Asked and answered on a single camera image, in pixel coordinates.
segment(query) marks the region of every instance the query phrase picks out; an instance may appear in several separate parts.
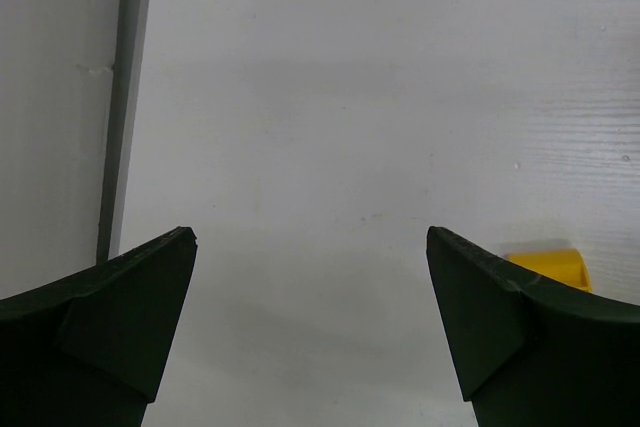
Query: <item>white surface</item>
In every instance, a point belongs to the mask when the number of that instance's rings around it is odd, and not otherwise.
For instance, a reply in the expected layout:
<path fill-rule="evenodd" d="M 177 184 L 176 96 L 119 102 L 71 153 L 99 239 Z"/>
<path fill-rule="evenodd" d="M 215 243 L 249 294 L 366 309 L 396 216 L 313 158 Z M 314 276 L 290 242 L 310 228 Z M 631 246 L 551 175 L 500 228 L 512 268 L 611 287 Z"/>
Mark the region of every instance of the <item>white surface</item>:
<path fill-rule="evenodd" d="M 97 262 L 115 257 L 120 250 L 148 11 L 149 0 L 121 0 L 96 249 Z"/>
<path fill-rule="evenodd" d="M 119 0 L 0 0 L 0 298 L 93 265 Z"/>
<path fill-rule="evenodd" d="M 145 425 L 474 425 L 430 224 L 640 301 L 639 1 L 151 0 L 123 248 L 200 252 Z"/>

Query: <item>yellow block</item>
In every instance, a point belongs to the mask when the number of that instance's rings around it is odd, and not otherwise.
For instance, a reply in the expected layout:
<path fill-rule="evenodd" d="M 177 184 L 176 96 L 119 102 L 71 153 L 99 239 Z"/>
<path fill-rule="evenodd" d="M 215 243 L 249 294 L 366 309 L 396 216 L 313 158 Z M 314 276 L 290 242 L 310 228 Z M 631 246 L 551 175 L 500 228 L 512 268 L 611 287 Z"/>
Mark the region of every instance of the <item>yellow block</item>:
<path fill-rule="evenodd" d="M 507 260 L 576 289 L 592 291 L 587 266 L 576 249 L 514 253 Z"/>

